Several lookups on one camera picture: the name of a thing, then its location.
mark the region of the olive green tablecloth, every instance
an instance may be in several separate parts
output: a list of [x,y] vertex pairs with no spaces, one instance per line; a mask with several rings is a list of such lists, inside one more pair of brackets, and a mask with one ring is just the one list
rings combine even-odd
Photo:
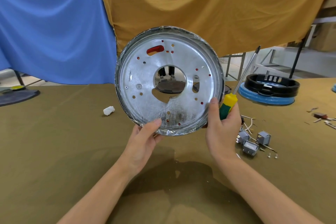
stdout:
[[[237,153],[321,221],[335,223],[336,130],[306,111],[336,116],[332,78],[300,80],[295,103],[276,107],[239,98],[254,132],[279,153]],[[114,85],[41,86],[40,96],[0,107],[0,223],[60,219],[122,153],[132,122]],[[103,115],[103,109],[115,113]],[[261,223],[208,153],[205,130],[167,137],[125,190],[108,223]]]

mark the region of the black pole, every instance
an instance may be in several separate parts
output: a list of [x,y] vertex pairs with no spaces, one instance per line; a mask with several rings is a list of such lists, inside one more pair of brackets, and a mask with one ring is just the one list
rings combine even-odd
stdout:
[[15,73],[17,79],[19,80],[20,85],[24,86],[25,84],[23,83],[22,78],[21,78],[19,72],[16,71],[16,70],[14,70],[14,73]]
[[289,74],[289,78],[290,78],[290,79],[292,79],[292,77],[293,77],[293,73],[294,73],[294,71],[295,71],[295,67],[296,67],[297,61],[299,60],[299,56],[300,56],[300,53],[301,53],[301,51],[302,51],[302,48],[303,48],[303,46],[304,46],[304,44],[305,44],[306,38],[307,38],[307,36],[305,36],[305,37],[301,40],[299,49],[297,50],[296,57],[295,57],[295,60],[294,60],[293,66],[292,66],[292,70],[291,70],[291,73]]

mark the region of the screwdriver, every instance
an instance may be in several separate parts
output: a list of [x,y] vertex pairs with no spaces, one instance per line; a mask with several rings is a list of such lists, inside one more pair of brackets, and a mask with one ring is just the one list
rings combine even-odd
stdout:
[[235,103],[237,103],[237,101],[238,101],[237,95],[236,95],[237,90],[239,89],[239,86],[241,85],[244,77],[246,76],[248,70],[250,69],[250,66],[252,65],[252,63],[253,63],[253,61],[254,61],[254,59],[257,56],[259,51],[260,51],[260,45],[255,50],[250,62],[248,63],[248,65],[247,65],[246,69],[244,70],[243,74],[241,75],[240,80],[239,80],[236,88],[234,89],[233,93],[226,94],[224,96],[223,103],[222,103],[221,107],[219,108],[219,117],[220,117],[221,120],[226,119],[226,117],[228,116],[232,107],[235,105]]

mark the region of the black pants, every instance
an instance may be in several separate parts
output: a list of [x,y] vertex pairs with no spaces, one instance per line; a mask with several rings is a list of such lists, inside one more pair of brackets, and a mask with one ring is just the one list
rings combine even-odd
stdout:
[[[174,75],[175,74],[175,67],[168,67],[168,74],[169,75]],[[166,76],[166,70],[163,67],[162,69],[159,70],[159,76]]]

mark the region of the mustard yellow cloth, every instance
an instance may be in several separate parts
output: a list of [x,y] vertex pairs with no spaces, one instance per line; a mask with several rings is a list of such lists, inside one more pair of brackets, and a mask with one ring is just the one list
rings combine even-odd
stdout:
[[305,36],[323,0],[103,0],[120,53],[133,37],[176,26],[205,39],[219,57]]

